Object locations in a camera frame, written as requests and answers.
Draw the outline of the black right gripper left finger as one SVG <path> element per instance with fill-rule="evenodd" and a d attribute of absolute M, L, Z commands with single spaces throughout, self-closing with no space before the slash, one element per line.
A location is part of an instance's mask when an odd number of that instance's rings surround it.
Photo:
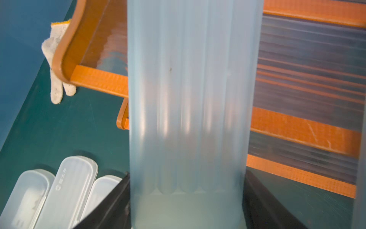
<path fill-rule="evenodd" d="M 85 219 L 78 223 L 76 229 L 130 229 L 131 228 L 131 194 L 130 174 L 123 179 L 110 194 Z"/>

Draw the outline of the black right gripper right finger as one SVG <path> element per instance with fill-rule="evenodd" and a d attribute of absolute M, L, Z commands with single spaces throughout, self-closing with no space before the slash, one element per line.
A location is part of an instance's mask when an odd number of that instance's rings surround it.
<path fill-rule="evenodd" d="M 242 207 L 248 229 L 306 228 L 249 170 L 244 179 Z"/>

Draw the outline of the light blue pencil case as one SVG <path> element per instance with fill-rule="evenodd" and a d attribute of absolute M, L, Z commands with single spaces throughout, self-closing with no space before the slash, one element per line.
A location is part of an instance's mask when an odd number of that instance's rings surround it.
<path fill-rule="evenodd" d="M 128 1 L 132 227 L 240 229 L 263 1 Z"/>

